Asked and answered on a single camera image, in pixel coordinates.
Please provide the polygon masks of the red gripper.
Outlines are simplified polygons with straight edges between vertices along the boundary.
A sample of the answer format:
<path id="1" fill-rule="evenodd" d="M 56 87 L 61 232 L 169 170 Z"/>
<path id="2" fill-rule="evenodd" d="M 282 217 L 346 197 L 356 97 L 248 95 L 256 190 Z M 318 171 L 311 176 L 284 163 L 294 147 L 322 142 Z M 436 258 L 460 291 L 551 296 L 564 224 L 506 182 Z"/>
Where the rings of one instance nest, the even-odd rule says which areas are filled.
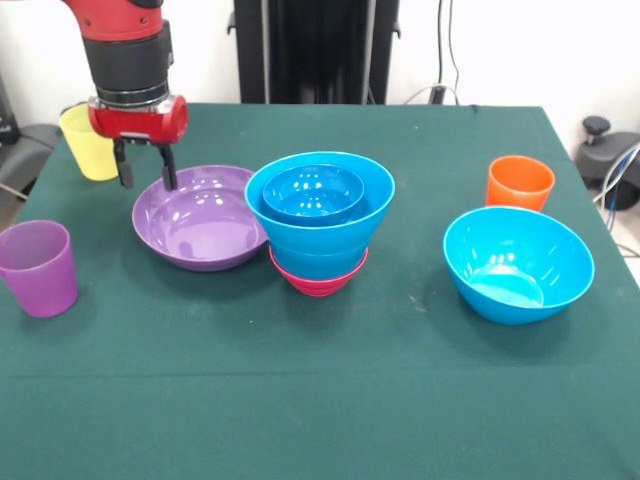
<path id="1" fill-rule="evenodd" d="M 129 109 L 107 106 L 97 97 L 91 97 L 88 115 L 97 134 L 114 139 L 113 154 L 120 184 L 124 188 L 134 187 L 134 177 L 122 140 L 160 144 L 157 148 L 163 160 L 164 188 L 166 191 L 178 188 L 174 156 L 169 145 L 178 143 L 187 130 L 189 114 L 183 96 L 171 94 L 160 103 Z"/>

